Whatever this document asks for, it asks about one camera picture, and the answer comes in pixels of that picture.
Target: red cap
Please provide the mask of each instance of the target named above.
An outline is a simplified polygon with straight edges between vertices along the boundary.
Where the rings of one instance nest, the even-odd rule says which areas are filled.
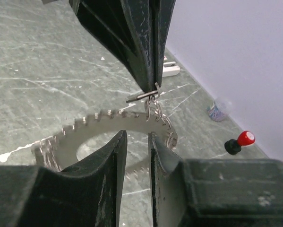
[[[247,146],[250,144],[253,144],[255,142],[255,136],[253,133],[249,131],[244,131],[243,133],[240,134],[240,136],[237,139],[237,143],[240,146]]]

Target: marble countertop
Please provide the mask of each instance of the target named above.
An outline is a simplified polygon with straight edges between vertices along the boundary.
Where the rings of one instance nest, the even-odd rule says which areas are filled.
[[[29,165],[30,147],[73,122],[101,109],[143,111],[128,105],[139,91],[123,65],[79,24],[66,1],[0,0],[0,165]],[[160,102],[179,136],[182,157],[233,158],[224,143],[241,130],[230,120],[216,123],[206,108],[211,97],[182,69],[163,79]],[[83,145],[83,158],[115,133]],[[128,131],[127,165],[147,154],[147,136]],[[235,158],[266,157],[256,146]],[[120,226],[152,226],[149,175],[125,178]]]

